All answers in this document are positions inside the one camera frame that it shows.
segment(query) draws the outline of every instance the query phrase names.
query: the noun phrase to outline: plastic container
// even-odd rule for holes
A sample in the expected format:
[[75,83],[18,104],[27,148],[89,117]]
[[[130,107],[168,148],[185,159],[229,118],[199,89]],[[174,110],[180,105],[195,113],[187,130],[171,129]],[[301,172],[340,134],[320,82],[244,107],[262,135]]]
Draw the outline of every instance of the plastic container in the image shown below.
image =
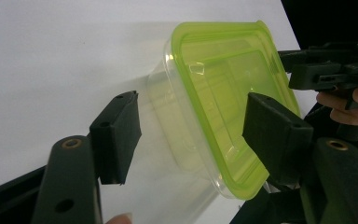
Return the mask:
[[248,200],[269,173],[241,136],[247,94],[266,94],[299,114],[287,85],[262,21],[186,22],[173,31],[147,88],[178,165],[206,169],[221,194]]

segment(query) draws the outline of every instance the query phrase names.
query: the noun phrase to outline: container lid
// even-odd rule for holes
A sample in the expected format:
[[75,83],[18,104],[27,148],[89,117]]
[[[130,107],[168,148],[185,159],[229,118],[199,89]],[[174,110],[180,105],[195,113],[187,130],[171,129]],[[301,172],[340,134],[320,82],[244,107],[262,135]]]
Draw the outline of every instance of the container lid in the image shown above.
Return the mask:
[[272,97],[299,114],[267,26],[186,22],[176,27],[171,43],[221,178],[237,198],[253,198],[269,173],[242,137],[248,92]]

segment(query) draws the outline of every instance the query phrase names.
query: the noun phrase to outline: white table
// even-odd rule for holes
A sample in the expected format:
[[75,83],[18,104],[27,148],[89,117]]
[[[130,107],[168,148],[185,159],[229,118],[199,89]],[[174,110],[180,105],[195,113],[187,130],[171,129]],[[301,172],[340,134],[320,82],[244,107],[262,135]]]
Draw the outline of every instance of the white table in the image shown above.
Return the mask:
[[[146,94],[164,43],[184,21],[257,21],[278,50],[298,49],[281,1],[0,1],[0,185],[85,135],[116,95],[137,90],[142,138],[125,186],[103,186],[103,217],[134,223],[228,223],[241,200],[175,164]],[[297,95],[303,113],[313,93]]]

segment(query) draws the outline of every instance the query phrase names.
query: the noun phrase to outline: translucent green lid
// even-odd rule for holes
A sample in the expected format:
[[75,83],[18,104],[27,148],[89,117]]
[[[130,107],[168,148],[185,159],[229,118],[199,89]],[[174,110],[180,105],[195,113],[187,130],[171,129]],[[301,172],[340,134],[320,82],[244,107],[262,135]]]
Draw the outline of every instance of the translucent green lid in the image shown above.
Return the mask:
[[268,95],[299,114],[267,26],[187,22],[176,27],[171,43],[221,178],[237,198],[253,198],[269,173],[241,136],[248,92]]

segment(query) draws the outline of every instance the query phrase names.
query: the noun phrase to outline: white surface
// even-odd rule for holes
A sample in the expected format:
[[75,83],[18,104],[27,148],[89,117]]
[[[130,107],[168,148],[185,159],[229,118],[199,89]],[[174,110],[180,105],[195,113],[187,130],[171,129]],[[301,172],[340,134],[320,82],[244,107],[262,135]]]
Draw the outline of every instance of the white surface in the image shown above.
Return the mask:
[[[143,136],[125,186],[104,186],[103,216],[134,223],[228,223],[239,200],[177,168],[145,83],[184,21],[257,21],[279,50],[298,45],[281,1],[0,1],[0,185],[46,164],[51,146],[137,90]],[[313,105],[311,93],[303,110]]]

